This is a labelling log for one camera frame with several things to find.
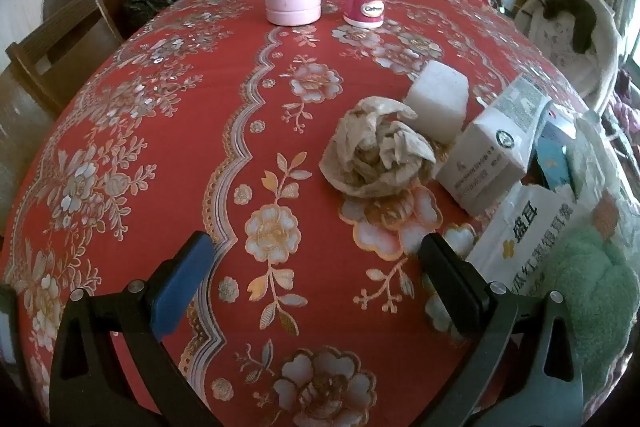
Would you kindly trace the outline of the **brown paper ball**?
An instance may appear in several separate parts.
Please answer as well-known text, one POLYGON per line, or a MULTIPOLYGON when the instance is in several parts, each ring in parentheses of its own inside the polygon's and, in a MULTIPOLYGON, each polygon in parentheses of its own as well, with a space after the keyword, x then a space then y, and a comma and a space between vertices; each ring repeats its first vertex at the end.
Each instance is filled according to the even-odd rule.
POLYGON ((353 198, 386 197, 431 176, 436 154, 409 122, 418 114, 392 98, 368 96, 340 119, 319 168, 353 198))

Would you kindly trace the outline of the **white foam block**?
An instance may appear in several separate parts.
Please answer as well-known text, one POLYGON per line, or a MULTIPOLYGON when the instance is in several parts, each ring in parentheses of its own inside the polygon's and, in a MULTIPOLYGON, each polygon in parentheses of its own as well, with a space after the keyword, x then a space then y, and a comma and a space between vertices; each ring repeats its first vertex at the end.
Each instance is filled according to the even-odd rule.
POLYGON ((450 144, 462 130, 468 101, 468 77, 442 62, 429 61, 404 100, 416 113, 409 126, 428 139, 450 144))

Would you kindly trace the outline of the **white green milk carton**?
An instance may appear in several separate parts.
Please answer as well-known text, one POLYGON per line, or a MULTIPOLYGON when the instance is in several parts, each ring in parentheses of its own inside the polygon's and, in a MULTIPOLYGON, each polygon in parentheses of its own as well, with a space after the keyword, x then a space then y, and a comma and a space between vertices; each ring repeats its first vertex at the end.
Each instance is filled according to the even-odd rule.
POLYGON ((494 205, 524 178, 551 98, 518 76, 468 124, 436 180, 472 217, 494 205))

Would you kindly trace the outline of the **light blue snack bag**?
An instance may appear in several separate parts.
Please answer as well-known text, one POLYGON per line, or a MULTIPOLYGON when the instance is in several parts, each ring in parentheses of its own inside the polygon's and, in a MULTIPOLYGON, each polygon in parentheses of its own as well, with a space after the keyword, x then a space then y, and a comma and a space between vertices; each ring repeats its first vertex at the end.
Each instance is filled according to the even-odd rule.
POLYGON ((563 186, 573 188, 565 145, 541 136, 535 146, 535 165, 549 190, 556 191, 563 186))

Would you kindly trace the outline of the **white chair with coat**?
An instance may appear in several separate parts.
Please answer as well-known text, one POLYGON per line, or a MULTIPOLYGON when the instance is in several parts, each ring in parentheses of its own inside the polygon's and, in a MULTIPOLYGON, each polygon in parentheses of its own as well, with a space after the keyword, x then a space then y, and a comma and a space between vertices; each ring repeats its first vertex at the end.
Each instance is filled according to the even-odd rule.
POLYGON ((527 0, 515 27, 601 115, 614 91, 622 37, 603 0, 527 0))

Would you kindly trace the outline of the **red floral tablecloth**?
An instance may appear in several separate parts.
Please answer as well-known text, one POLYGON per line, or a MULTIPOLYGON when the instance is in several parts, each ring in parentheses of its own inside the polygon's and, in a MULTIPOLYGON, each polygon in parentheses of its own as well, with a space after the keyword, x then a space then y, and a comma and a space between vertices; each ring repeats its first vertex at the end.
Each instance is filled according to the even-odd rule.
POLYGON ((264 0, 180 0, 138 30, 56 122, 11 211, 1 254, 28 373, 49 407, 71 291, 145 279, 196 230, 221 254, 171 358, 227 426, 405 426, 464 355, 434 329, 409 251, 423 233, 475 239, 428 181, 347 202, 319 161, 370 95, 400 100, 442 62, 476 117, 519 75, 567 112, 566 78, 486 0, 387 0, 382 27, 322 17, 284 28, 264 0))

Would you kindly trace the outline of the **dark wooden chair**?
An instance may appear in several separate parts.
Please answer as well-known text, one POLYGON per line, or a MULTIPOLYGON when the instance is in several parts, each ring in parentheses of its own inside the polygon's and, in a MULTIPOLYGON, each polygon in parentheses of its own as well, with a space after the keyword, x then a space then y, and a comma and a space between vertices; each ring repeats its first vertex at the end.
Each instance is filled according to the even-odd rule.
POLYGON ((56 118, 121 45, 103 0, 72 0, 6 54, 21 87, 56 118))

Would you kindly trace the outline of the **green fluffy cloth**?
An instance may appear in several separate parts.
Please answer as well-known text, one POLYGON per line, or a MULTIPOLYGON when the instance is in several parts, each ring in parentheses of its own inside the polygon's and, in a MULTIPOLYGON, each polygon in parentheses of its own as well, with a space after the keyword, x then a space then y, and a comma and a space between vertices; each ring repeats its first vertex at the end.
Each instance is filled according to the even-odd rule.
POLYGON ((572 323, 586 400, 608 380, 627 346, 639 308, 639 281, 625 256, 592 225, 554 245, 538 294, 559 291, 572 323))

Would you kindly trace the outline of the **white orange snack bag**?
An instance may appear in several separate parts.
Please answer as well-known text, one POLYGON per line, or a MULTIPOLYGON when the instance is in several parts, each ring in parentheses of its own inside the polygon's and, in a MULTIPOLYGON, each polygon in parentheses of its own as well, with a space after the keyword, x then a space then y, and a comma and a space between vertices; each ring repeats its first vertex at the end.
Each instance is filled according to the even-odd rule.
POLYGON ((506 195, 466 261, 488 283, 531 296, 554 244, 588 220, 589 210, 539 185, 516 184, 506 195))

